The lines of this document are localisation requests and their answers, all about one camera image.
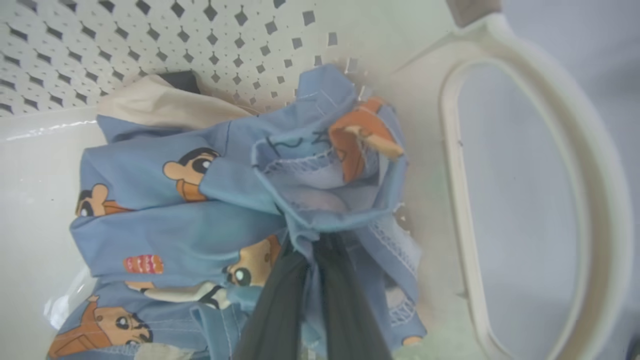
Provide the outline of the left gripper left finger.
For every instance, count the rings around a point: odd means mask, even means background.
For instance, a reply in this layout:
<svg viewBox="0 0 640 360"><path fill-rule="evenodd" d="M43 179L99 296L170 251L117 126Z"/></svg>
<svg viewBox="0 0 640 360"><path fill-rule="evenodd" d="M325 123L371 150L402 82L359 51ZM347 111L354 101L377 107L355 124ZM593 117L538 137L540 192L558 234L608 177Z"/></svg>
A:
<svg viewBox="0 0 640 360"><path fill-rule="evenodd" d="M234 350L236 360L297 360L309 263L291 244L282 246Z"/></svg>

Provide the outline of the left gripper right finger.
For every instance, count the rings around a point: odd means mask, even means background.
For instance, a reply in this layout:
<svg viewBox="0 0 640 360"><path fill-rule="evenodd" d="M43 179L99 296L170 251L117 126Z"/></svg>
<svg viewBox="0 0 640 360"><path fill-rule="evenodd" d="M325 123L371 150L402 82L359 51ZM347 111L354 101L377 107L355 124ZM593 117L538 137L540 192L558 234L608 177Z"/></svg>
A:
<svg viewBox="0 0 640 360"><path fill-rule="evenodd" d="M313 253L320 275L327 358L391 360L341 235L320 234Z"/></svg>

